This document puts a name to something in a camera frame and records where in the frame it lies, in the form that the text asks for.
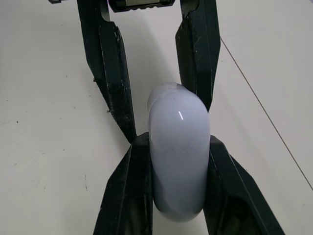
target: white table surface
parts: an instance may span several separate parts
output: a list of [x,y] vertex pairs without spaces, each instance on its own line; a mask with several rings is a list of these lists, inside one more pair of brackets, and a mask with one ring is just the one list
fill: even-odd
[[[230,53],[313,181],[313,4],[297,2],[220,0],[218,11]],[[124,39],[140,134],[150,91],[179,82],[180,8],[112,20]],[[92,234],[106,182],[129,144],[92,81],[76,1],[2,0],[0,30],[0,234]],[[313,234],[313,191],[224,45],[210,117],[212,134],[253,176],[285,233]],[[175,224],[155,210],[154,234],[207,230],[203,214]]]

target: white object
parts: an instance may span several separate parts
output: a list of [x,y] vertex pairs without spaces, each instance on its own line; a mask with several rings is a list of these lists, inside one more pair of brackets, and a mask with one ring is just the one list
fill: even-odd
[[210,126],[205,105],[176,83],[153,90],[148,100],[150,152],[156,207],[175,221],[203,208]]

